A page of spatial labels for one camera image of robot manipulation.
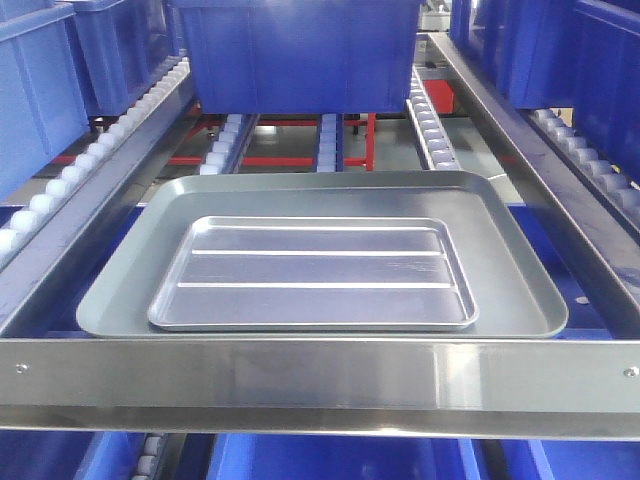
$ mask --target blue crate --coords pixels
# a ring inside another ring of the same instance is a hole
[[[142,453],[144,439],[143,433],[96,433],[73,480],[129,480]]]
[[[53,7],[54,0],[0,0],[0,22]]]
[[[87,129],[64,30],[69,6],[0,23],[0,199]]]
[[[159,0],[66,0],[80,86],[90,116],[120,115],[162,75],[170,41]]]
[[[0,431],[0,478],[73,479],[92,436],[90,432]]]
[[[182,31],[182,20],[180,12],[173,4],[167,0],[164,1],[164,15],[167,22],[167,33],[171,42],[171,55],[184,56],[186,54],[186,43],[184,33]]]
[[[640,443],[504,441],[512,480],[637,480]]]
[[[571,106],[580,22],[574,0],[454,0],[451,38],[516,108]]]
[[[574,121],[596,148],[640,181],[640,2],[618,5],[576,4],[583,32]]]
[[[207,113],[398,112],[420,0],[173,0]]]
[[[232,434],[207,480],[481,480],[470,440]]]

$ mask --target stacked tray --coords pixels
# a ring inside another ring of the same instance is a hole
[[[545,337],[566,319],[508,210],[466,172],[174,180],[78,309],[104,337]]]

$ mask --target screw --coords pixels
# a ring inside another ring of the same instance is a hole
[[[640,368],[638,367],[625,368],[622,374],[627,378],[637,377],[638,375],[640,375]]]

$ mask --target metal shelf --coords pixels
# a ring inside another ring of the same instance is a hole
[[[431,38],[611,331],[637,338],[636,242],[446,36]],[[187,80],[0,272],[5,337],[37,324],[117,232],[186,134],[175,120],[191,101]],[[3,338],[0,425],[640,439],[639,355],[637,340]]]

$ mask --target gray floor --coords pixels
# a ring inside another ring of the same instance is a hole
[[[521,202],[520,197],[504,174],[486,143],[467,118],[445,118],[443,124],[456,150],[463,168],[490,179],[505,203]],[[345,128],[345,156],[360,157],[365,154],[365,128],[357,134],[351,127]],[[315,148],[315,127],[258,127],[247,151],[248,156],[260,157],[312,157]],[[211,137],[201,132],[188,144],[179,149],[179,155],[203,155],[210,145]],[[385,119],[376,124],[375,170],[420,170],[415,150],[413,133],[407,120]],[[55,177],[60,167],[47,167],[35,178],[11,195],[4,204],[24,205],[36,193],[44,191],[46,182]],[[361,167],[349,167],[349,171],[364,171]],[[306,172],[305,167],[243,167],[241,173]],[[148,201],[159,185],[165,181],[184,175],[192,175],[196,167],[168,166],[143,201]]]

